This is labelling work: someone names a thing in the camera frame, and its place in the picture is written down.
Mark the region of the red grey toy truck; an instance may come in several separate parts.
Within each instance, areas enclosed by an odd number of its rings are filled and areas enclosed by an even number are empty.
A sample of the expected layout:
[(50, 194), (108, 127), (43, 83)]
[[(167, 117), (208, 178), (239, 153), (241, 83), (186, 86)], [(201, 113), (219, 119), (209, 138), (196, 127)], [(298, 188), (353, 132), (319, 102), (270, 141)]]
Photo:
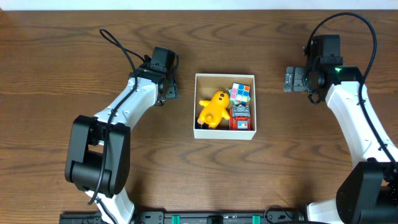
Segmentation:
[(249, 105), (233, 105), (229, 110), (229, 129), (233, 131), (251, 130), (251, 114)]

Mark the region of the orange toy dinosaur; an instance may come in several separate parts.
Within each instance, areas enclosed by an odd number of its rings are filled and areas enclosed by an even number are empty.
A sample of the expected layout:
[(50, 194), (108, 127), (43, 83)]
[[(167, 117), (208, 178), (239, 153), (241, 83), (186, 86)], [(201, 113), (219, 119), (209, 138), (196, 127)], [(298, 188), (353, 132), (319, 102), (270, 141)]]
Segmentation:
[(211, 100), (200, 100), (199, 104), (203, 107), (197, 123), (200, 125), (207, 124), (210, 129), (215, 129), (223, 119), (230, 120), (227, 111), (230, 99), (226, 91), (217, 91)]

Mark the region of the multicolour puzzle cube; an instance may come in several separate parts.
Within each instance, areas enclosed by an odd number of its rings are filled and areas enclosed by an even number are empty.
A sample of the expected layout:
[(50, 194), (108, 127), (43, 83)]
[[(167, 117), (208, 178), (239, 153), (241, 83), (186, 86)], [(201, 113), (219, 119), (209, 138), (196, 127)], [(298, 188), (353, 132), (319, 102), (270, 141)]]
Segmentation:
[(251, 87), (240, 83), (233, 83), (232, 88), (229, 89), (229, 99), (234, 105), (244, 104), (250, 102)]

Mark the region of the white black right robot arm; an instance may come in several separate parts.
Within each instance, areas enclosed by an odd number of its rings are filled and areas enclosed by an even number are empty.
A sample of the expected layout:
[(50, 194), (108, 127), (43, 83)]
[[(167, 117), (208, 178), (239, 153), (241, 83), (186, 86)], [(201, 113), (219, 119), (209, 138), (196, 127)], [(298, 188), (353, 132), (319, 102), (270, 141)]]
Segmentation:
[(324, 101), (343, 132), (353, 170), (334, 199), (307, 205), (317, 223), (397, 223), (397, 147), (368, 98), (357, 67), (310, 70), (287, 67), (286, 92), (309, 92)]

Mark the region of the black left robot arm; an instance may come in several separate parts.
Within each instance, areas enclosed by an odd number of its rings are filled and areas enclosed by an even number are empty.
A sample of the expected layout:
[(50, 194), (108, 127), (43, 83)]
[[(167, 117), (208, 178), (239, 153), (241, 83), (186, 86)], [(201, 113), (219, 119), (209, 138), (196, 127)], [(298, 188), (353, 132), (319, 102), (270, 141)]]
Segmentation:
[(125, 89), (94, 116), (72, 124), (65, 179), (90, 196), (106, 223), (131, 223), (135, 206), (127, 196), (131, 130), (148, 108), (178, 96), (174, 72), (139, 68)]

